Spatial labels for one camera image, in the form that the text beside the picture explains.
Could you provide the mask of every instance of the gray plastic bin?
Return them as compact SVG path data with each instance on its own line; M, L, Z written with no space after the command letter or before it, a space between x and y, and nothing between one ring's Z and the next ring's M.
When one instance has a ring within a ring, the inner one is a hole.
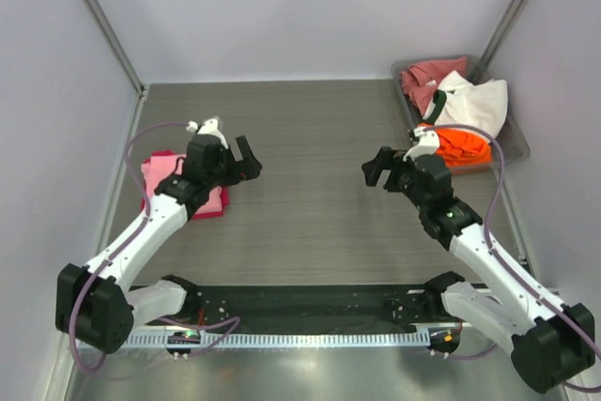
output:
M394 80L394 88L396 89L396 93L398 94L398 98L401 103L401 107L403 109L403 113L407 119L408 125L410 128L417 127L418 124L422 122L422 117L420 116L420 111L413 106L403 90L401 89L401 71L407 69L410 65L415 63L419 63L420 61L425 60L434 60L434 59L453 59L459 58L464 55L454 55L454 56L442 56L442 57L432 57L432 58L420 58L419 60L408 60L408 61L399 61L394 63L391 71L393 74ZM467 79L475 85L483 84L484 82L492 79L492 76L488 73L486 68L480 63L480 58L473 55L465 55L468 58L468 70L467 70ZM506 163L519 162L521 160L525 160L530 157L530 147L528 143L526 143L526 139L524 138L524 134L522 130L517 126L516 121L511 115L511 108L507 113L507 119L505 120L505 124L503 125L501 131L499 132L499 136L497 137L497 141L501 145L503 149L503 153L505 155ZM466 166L457 166L451 168L454 173L463 173L463 172L471 172L477 170L484 170L490 167L490 164L477 164L477 165L466 165Z

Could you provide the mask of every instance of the folded pink towel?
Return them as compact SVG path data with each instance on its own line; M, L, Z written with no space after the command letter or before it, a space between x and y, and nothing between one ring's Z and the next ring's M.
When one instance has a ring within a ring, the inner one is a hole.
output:
M154 196L154 191L159 186L159 182L173 173L179 157L185 157L185 155L152 155L149 161L142 164L142 174L144 174L148 198ZM177 174L181 174L181 165L182 162L177 166ZM210 213L221 213L222 211L222 188L217 187L210 192L208 202L196 211L194 217Z
M411 103L418 108L420 115L424 116L442 79L454 70L465 77L467 66L466 56L455 60L422 61L401 72L401 87Z

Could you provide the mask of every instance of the clothing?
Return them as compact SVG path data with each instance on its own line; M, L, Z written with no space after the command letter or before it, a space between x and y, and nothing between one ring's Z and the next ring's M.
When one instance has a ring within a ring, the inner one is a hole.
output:
M177 163L177 159L181 157L185 157L185 155L177 155L170 150L153 152L150 159L142 164L142 174L144 175L148 198L154 196L154 191L159 186L159 182L173 173L176 165L177 174L181 174L181 162ZM227 189L214 188L208 195L207 203L196 211L193 219L223 216L223 209L228 204Z
M467 124L496 138L507 117L507 103L507 82L504 80L473 85L453 71L440 82L439 91L426 108L424 121L437 126Z
M448 167L492 162L490 145L480 136L457 129L438 129L440 147L436 151Z
M401 88L423 116L442 79L454 70L465 75L467 67L466 56L455 60L423 61L401 72Z

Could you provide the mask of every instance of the gray tabletop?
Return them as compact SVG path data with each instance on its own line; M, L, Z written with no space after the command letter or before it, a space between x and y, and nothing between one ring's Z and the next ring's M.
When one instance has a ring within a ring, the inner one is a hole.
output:
M407 148L392 81L153 85L139 129L156 122L220 116L224 133L246 134L264 170L231 188L222 218L193 221L172 236L138 284L174 273L197 284L415 284L448 270L478 277L430 239L402 195L364 186L361 164L381 146ZM155 131L132 152L184 152L185 131ZM492 173L456 176L456 194L485 214ZM126 178L112 236L139 212ZM516 244L502 203L493 232Z

